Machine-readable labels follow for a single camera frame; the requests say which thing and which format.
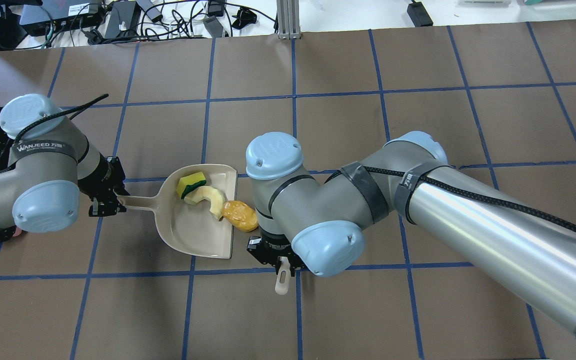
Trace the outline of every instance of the power adapter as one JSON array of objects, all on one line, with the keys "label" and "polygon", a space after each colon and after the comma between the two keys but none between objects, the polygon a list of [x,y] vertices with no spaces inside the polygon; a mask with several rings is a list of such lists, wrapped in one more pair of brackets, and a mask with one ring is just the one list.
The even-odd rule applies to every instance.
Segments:
[{"label": "power adapter", "polygon": [[408,4],[407,13],[414,27],[432,27],[433,19],[430,18],[430,15],[421,2],[415,2],[415,0],[413,0],[411,4]]}]

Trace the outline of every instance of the white label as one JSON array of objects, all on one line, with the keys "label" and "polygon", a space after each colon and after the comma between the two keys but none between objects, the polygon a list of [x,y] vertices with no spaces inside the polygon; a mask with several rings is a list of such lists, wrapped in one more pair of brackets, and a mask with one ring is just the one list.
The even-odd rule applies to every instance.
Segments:
[{"label": "white label", "polygon": [[68,16],[77,16],[77,14],[87,14],[90,12],[90,3],[71,5],[68,7]]}]

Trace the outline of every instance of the scoop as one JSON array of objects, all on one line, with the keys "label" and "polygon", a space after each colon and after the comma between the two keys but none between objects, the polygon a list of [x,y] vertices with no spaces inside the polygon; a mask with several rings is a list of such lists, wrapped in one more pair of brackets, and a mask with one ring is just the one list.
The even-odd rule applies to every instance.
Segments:
[{"label": "scoop", "polygon": [[153,212],[157,232],[170,248],[188,255],[230,259],[233,226],[228,221],[215,220],[208,210],[208,201],[189,205],[176,193],[181,178],[199,171],[208,185],[222,191],[227,199],[235,198],[237,170],[224,164],[195,164],[171,173],[153,197],[117,196],[117,199],[128,209]]}]

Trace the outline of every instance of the dustpan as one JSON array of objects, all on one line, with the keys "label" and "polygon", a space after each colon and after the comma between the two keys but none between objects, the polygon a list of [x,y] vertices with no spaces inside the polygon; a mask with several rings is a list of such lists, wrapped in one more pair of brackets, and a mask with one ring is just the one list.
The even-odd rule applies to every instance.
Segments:
[{"label": "dustpan", "polygon": [[217,221],[210,213],[210,203],[185,203],[176,193],[179,180],[202,172],[207,184],[219,189],[226,200],[234,200],[237,170],[224,164],[195,164],[170,174],[153,197],[117,196],[124,207],[147,210],[155,214],[155,225],[161,239],[170,248],[188,255],[230,259],[233,254],[233,226],[227,220]]}]

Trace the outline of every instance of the robotic arm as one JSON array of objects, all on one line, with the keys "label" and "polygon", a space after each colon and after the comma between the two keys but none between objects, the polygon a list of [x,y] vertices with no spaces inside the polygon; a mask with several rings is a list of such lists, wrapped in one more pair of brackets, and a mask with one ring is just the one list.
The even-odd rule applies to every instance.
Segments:
[{"label": "robotic arm", "polygon": [[116,196],[128,195],[119,158],[103,157],[65,114],[34,125],[61,112],[38,94],[14,98],[1,110],[10,139],[22,134],[10,149],[9,170],[0,171],[0,230],[63,230],[77,219],[80,191],[93,201],[90,216],[126,211]]},{"label": "robotic arm", "polygon": [[281,132],[257,137],[246,150],[262,234],[247,250],[262,264],[336,275],[364,250],[362,230],[396,210],[576,335],[575,225],[464,196],[522,206],[449,167],[424,132],[389,141],[324,185],[303,161],[297,139]]}]

